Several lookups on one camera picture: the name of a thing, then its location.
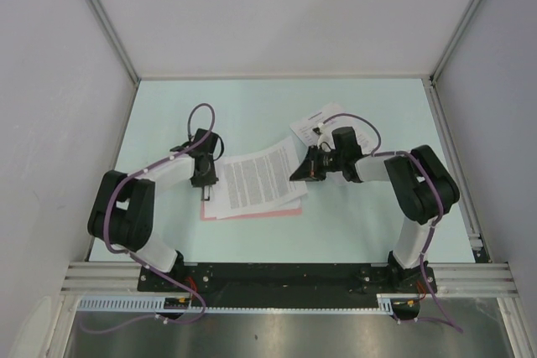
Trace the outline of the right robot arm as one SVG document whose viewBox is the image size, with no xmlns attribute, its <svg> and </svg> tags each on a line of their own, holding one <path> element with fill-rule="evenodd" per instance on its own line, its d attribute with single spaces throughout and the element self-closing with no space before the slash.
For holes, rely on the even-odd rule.
<svg viewBox="0 0 537 358">
<path fill-rule="evenodd" d="M 397 292 L 416 289 L 417 280 L 427 280 L 426 254 L 435 228 L 460 199 L 456 182 L 428 145 L 373 156 L 362 152 L 352 127 L 339 127 L 331 136 L 331 146 L 319 141 L 308 147 L 289 179 L 319 182 L 328 173 L 341 173 L 349 183 L 391 184 L 404 223 L 380 283 Z"/>
</svg>

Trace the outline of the pink clipboard folder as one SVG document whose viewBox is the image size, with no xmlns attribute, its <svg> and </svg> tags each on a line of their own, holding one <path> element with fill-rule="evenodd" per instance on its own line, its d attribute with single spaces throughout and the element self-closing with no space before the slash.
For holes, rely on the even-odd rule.
<svg viewBox="0 0 537 358">
<path fill-rule="evenodd" d="M 296 216 L 303 213 L 301 201 L 289 202 L 286 205 L 282 205 L 279 210 L 270 210 L 265 212 L 232 215 L 228 217 L 217 217 L 211 212 L 211 203 L 209 201 L 203 201 L 201 203 L 200 219 L 202 221 L 221 221 L 221 220 L 242 220 L 242 219 L 257 219 L 257 218 L 274 218 L 284 216 Z"/>
</svg>

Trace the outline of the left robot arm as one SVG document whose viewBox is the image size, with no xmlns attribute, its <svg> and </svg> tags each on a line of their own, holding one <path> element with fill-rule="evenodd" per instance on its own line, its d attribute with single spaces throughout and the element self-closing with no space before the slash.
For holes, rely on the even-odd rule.
<svg viewBox="0 0 537 358">
<path fill-rule="evenodd" d="M 89 221 L 88 233 L 134 259 L 154 268 L 156 280 L 165 289 L 180 288 L 187 277 L 183 255 L 166 245 L 154 232 L 154 205 L 157 196 L 182 182 L 202 189 L 202 199 L 209 200 L 206 190 L 218 181 L 215 153 L 224 150 L 220 135 L 199 128 L 189 141 L 172 148 L 170 155 L 129 178 L 117 170 L 102 178 Z"/>
</svg>

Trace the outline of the printed text sheet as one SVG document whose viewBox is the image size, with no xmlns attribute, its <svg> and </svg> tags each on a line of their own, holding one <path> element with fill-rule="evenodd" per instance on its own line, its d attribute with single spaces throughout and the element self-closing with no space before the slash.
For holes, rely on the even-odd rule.
<svg viewBox="0 0 537 358">
<path fill-rule="evenodd" d="M 291 200 L 290 202 L 300 200 L 300 198 Z M 251 214 L 251 213 L 258 213 L 258 212 L 265 212 L 270 210 L 279 210 L 282 205 L 286 205 L 288 203 L 284 203 L 282 205 L 274 205 L 269 203 L 268 205 L 261 204 L 261 205 L 255 205 L 253 207 L 238 207 L 238 208 L 232 208 L 230 205 L 230 198 L 225 193 L 213 193 L 211 195 L 211 200 L 209 201 L 211 203 L 211 212 L 215 214 L 217 217 L 228 217 L 232 215 L 243 215 L 243 214 Z"/>
<path fill-rule="evenodd" d="M 308 193 L 304 181 L 289 181 L 298 166 L 291 137 L 260 152 L 223 157 L 216 162 L 218 182 L 211 194 L 227 194 L 232 208 L 282 205 Z"/>
</svg>

